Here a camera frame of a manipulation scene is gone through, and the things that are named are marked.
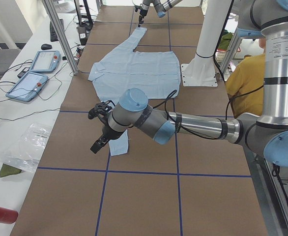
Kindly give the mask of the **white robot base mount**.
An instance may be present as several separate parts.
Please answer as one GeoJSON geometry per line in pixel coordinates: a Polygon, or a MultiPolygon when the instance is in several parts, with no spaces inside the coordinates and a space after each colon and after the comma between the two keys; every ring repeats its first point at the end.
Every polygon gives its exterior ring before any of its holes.
{"type": "Polygon", "coordinates": [[[217,87],[214,56],[224,25],[233,5],[232,0],[208,1],[195,57],[182,64],[182,81],[185,87],[217,87]]]}

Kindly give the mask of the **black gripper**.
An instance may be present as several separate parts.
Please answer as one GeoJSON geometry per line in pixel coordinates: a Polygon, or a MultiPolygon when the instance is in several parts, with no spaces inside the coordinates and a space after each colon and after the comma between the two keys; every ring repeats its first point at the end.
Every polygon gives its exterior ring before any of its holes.
{"type": "Polygon", "coordinates": [[[90,150],[96,154],[102,147],[104,147],[110,140],[117,140],[123,132],[113,130],[110,126],[104,125],[102,128],[101,137],[94,142],[90,150]]]}
{"type": "Polygon", "coordinates": [[[141,27],[141,25],[144,23],[144,17],[147,15],[147,13],[148,13],[148,5],[145,5],[145,4],[140,5],[138,27],[141,27]]]}

